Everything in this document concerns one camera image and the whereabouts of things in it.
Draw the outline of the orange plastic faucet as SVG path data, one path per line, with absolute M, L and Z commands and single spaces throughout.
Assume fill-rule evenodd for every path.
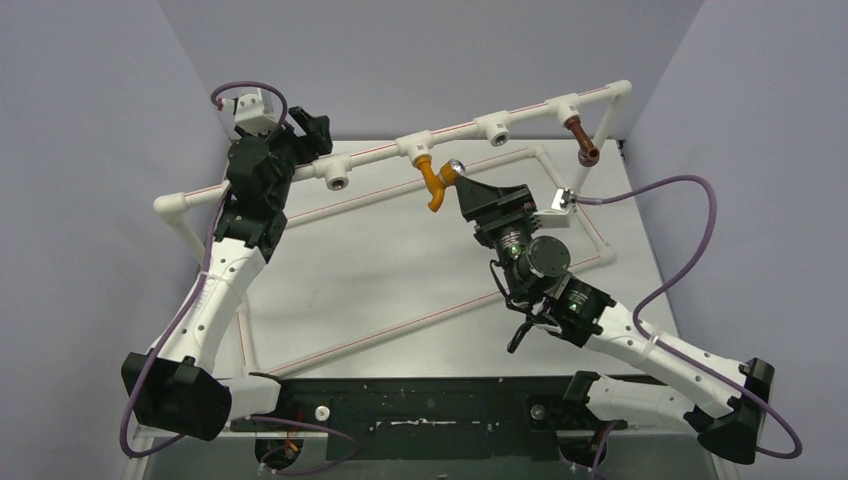
M 465 165 L 457 159 L 448 160 L 438 171 L 432 167 L 432 156 L 422 155 L 412 162 L 421 173 L 425 187 L 431 195 L 427 204 L 431 212 L 437 212 L 444 201 L 446 190 L 456 185 L 466 173 Z

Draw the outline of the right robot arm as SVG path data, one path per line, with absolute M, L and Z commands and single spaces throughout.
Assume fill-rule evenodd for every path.
M 496 255 L 490 270 L 505 306 L 524 317 L 509 352 L 539 328 L 652 378 L 651 384 L 638 384 L 596 372 L 576 374 L 562 400 L 570 424 L 642 420 L 692 435 L 710 453 L 742 465 L 763 453 L 759 440 L 772 412 L 775 374 L 770 363 L 700 349 L 643 320 L 640 308 L 628 308 L 580 280 L 569 268 L 566 245 L 544 233 L 527 186 L 463 177 L 455 186 L 475 239 Z

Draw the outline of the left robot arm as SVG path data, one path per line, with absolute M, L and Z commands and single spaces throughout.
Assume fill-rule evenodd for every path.
M 257 415 L 268 427 L 283 429 L 295 419 L 297 404 L 281 392 L 279 381 L 213 375 L 224 334 L 287 225 L 284 208 L 297 168 L 333 149 L 328 116 L 299 106 L 287 114 L 289 122 L 267 133 L 236 129 L 240 137 L 228 150 L 228 184 L 192 290 L 150 349 L 128 354 L 122 365 L 129 395 L 123 436 L 130 420 L 210 441 L 233 420 Z

